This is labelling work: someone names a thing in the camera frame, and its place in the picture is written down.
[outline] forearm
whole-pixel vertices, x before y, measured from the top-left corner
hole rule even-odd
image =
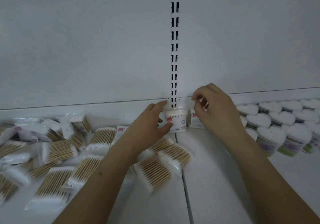
[[[121,139],[54,223],[106,223],[135,157]]]
[[[249,135],[239,135],[225,144],[238,164],[262,223],[320,223]]]

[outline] person's right hand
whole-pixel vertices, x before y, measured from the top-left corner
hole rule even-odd
[[[201,86],[192,95],[194,110],[203,125],[223,143],[234,141],[246,134],[239,112],[231,98],[218,86]]]

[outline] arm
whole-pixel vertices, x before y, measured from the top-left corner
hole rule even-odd
[[[134,159],[170,131],[158,129],[159,113],[166,101],[150,104],[111,147],[97,170],[54,221],[55,224],[106,223],[122,181]]]
[[[192,100],[195,101],[194,110],[200,121],[218,136],[237,162],[262,223],[320,223],[318,216],[247,134],[228,95],[214,84],[209,84],[197,89]]]

